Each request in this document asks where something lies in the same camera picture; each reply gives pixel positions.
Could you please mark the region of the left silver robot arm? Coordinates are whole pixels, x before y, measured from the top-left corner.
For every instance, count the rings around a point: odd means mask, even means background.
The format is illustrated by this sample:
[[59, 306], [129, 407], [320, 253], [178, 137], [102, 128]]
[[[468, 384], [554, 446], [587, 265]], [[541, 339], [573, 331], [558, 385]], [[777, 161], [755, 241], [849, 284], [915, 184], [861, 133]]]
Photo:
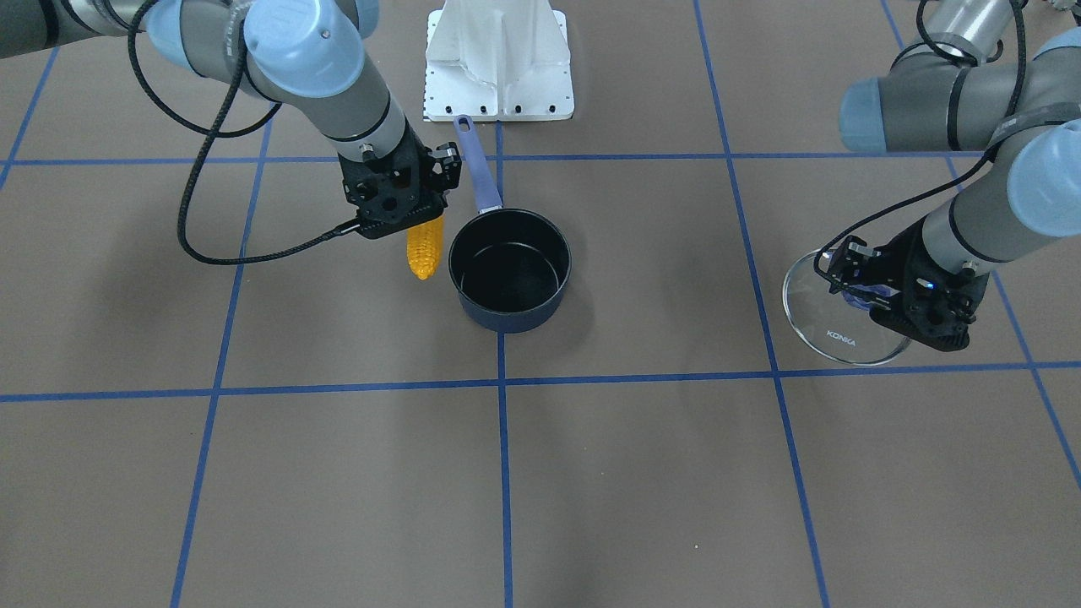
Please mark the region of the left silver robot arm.
[[990, 170], [879, 247], [828, 243], [831, 292], [935, 351], [964, 351], [997, 267], [1078, 235], [1078, 28], [1030, 55], [1020, 1], [942, 1], [883, 77], [850, 85], [852, 151], [980, 151]]

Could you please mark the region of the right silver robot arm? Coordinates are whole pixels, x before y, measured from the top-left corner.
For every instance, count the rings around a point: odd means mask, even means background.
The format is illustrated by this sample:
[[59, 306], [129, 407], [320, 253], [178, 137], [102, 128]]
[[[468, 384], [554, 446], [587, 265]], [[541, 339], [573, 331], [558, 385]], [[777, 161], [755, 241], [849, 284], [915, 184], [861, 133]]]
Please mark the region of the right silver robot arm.
[[441, 219], [456, 149], [428, 149], [368, 58], [376, 1], [4, 1], [3, 57], [145, 35], [198, 76], [293, 106], [334, 146], [352, 230], [368, 239]]

